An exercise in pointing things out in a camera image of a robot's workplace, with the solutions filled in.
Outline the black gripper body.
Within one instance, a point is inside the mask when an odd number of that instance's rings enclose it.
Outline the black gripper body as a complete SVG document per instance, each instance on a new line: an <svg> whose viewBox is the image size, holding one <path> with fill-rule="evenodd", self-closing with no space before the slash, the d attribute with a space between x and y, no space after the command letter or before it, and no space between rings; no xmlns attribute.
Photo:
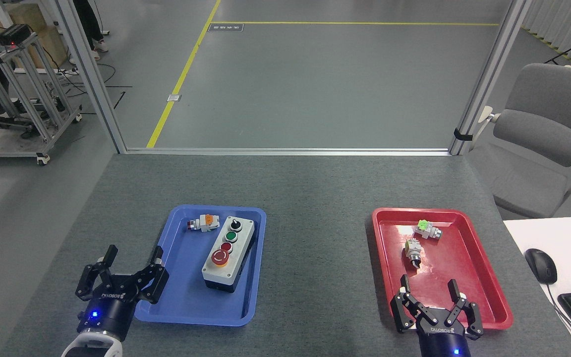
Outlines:
<svg viewBox="0 0 571 357"><path fill-rule="evenodd" d="M106 332L122 343L133 320L140 289L131 276L113 275L111 279L111 289L106 283L95 289L91 283L79 283L77 296L88 305L78 315L77 332Z"/></svg>
<svg viewBox="0 0 571 357"><path fill-rule="evenodd" d="M464 325L457 319L451 318L452 325L446 325L449 320L448 310L431 310L438 322L433 325L433 319L424 314L417 317L417 336L422 357L470 357L471 353L466 339Z"/></svg>

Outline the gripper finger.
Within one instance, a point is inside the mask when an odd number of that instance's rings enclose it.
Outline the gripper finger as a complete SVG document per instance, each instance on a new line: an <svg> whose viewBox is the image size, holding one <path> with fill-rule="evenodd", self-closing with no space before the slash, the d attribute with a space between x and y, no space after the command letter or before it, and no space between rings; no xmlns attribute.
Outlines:
<svg viewBox="0 0 571 357"><path fill-rule="evenodd" d="M411 294L408 274L400 278L400 288L391 300L391 309L399 334L413 327L419 318L427 318L426 307Z"/></svg>
<svg viewBox="0 0 571 357"><path fill-rule="evenodd" d="M170 277L163 262L163 249L157 245L153 249L149 264L134 274L136 300L158 303Z"/></svg>
<svg viewBox="0 0 571 357"><path fill-rule="evenodd" d="M92 299L95 280L98 276L100 276L102 280L102 289L113 289L114 283L111 278L110 267L113 265L117 253L117 246L115 246L115 244L110 244L103 257L101 257L96 263L88 264L84 267L76 288L77 298L84 302Z"/></svg>
<svg viewBox="0 0 571 357"><path fill-rule="evenodd" d="M469 302L467 297L458 289L455 279L449 280L447 288L454 305L446 318L446 327L453 329L453 324L457 322L458 315L463 311L466 314L467 328L462 336L467 336L472 341L480 339L484 333L484 328L477 303Z"/></svg>

